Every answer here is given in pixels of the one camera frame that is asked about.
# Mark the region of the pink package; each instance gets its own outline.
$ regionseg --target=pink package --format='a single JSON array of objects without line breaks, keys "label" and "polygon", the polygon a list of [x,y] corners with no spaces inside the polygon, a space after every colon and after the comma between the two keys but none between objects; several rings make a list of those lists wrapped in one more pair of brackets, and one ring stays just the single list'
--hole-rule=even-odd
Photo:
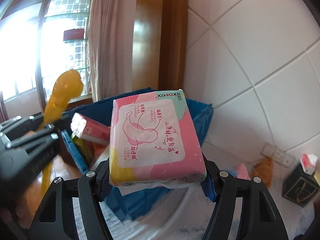
[{"label": "pink package", "polygon": [[74,114],[71,122],[71,130],[78,138],[83,140],[109,145],[110,127],[96,122],[82,114]]},{"label": "pink package", "polygon": [[125,194],[203,181],[206,169],[183,91],[114,100],[109,161],[109,182]]}]

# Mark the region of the electrical outlet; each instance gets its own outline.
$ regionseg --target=electrical outlet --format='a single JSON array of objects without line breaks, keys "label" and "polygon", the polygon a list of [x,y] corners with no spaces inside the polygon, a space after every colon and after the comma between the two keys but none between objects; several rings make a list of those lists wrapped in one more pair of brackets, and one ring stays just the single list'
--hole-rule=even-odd
[{"label": "electrical outlet", "polygon": [[290,153],[286,153],[286,155],[282,158],[281,165],[286,168],[290,168],[295,160],[296,157],[294,157]]},{"label": "electrical outlet", "polygon": [[266,143],[266,145],[264,146],[261,152],[261,155],[272,158],[274,152],[275,152],[275,147],[270,143]]},{"label": "electrical outlet", "polygon": [[284,158],[284,156],[286,155],[286,152],[284,152],[283,150],[280,150],[278,148],[276,148],[275,153],[273,154],[273,160],[277,163],[281,163],[282,159]]}]

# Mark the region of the beige curtain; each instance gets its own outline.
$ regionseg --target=beige curtain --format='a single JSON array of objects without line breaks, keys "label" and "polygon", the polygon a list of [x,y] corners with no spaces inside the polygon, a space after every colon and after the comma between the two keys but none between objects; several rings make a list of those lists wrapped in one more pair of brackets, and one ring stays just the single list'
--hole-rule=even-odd
[{"label": "beige curtain", "polygon": [[119,0],[92,0],[88,29],[92,97],[96,102],[119,94],[117,26]]}]

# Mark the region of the red box on shelf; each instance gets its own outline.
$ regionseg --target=red box on shelf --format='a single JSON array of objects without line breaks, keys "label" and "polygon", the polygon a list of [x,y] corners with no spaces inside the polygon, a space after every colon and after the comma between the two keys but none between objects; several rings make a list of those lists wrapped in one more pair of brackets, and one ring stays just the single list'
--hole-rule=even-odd
[{"label": "red box on shelf", "polygon": [[84,29],[72,29],[63,32],[63,41],[83,40]]}]

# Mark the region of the blue object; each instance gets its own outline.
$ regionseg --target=blue object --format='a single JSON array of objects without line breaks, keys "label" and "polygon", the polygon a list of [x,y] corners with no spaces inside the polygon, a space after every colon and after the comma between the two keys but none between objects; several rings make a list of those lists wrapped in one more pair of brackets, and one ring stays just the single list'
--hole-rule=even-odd
[{"label": "blue object", "polygon": [[71,157],[73,158],[75,164],[77,165],[80,173],[83,175],[89,171],[89,167],[87,163],[85,162],[84,158],[78,151],[77,147],[75,144],[72,142],[68,132],[66,130],[63,130],[61,132],[62,137],[63,137],[63,142],[68,150],[70,152]]},{"label": "blue object", "polygon": [[213,180],[209,174],[203,182],[201,182],[201,188],[204,195],[210,199],[210,201],[214,201],[216,199],[216,192],[214,191]]},{"label": "blue object", "polygon": [[229,172],[232,176],[234,176],[235,178],[237,177],[238,175],[238,172],[236,171],[231,171],[231,170],[227,170],[227,172]]},{"label": "blue object", "polygon": [[[110,126],[113,110],[113,100],[153,91],[155,90],[146,88],[122,94],[113,98],[105,98],[86,106],[76,107],[73,110],[68,111],[67,114],[69,114],[71,119],[74,113],[83,114],[97,122],[100,122],[106,126]],[[200,103],[188,98],[186,98],[186,102],[195,126],[199,143],[200,145],[202,145],[211,122],[213,108],[211,105]],[[120,221],[124,221],[127,219],[135,220],[136,218],[148,213],[153,204],[156,203],[158,199],[160,199],[163,195],[167,194],[170,190],[171,189],[168,189],[166,187],[156,187],[140,190],[122,196],[120,190],[117,187],[113,187],[110,195],[105,198],[105,202]]]}]

